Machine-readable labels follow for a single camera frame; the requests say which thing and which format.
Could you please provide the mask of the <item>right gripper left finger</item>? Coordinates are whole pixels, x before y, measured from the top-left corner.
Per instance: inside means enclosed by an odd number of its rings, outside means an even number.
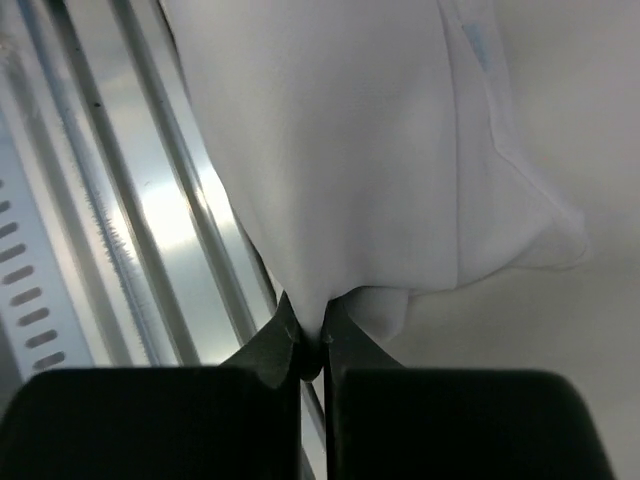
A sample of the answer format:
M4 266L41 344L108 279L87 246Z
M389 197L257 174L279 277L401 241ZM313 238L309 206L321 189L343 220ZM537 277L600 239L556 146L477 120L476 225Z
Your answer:
M54 369L1 423L5 479L297 479L301 332L290 301L218 366Z

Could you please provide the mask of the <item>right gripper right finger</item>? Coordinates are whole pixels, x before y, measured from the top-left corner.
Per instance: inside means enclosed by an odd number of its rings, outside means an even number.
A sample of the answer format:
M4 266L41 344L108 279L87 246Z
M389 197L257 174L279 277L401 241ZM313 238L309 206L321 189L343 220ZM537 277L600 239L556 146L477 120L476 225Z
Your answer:
M539 370L410 368L332 302L322 330L332 479L609 479L589 410Z

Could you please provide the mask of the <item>white t shirt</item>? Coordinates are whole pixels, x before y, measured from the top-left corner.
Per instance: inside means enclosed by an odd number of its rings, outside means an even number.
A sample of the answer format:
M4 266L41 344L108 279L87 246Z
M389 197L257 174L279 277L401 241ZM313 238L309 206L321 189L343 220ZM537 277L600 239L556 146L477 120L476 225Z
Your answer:
M343 298L389 337L416 294L587 254L527 160L489 1L170 1L230 203L317 341Z

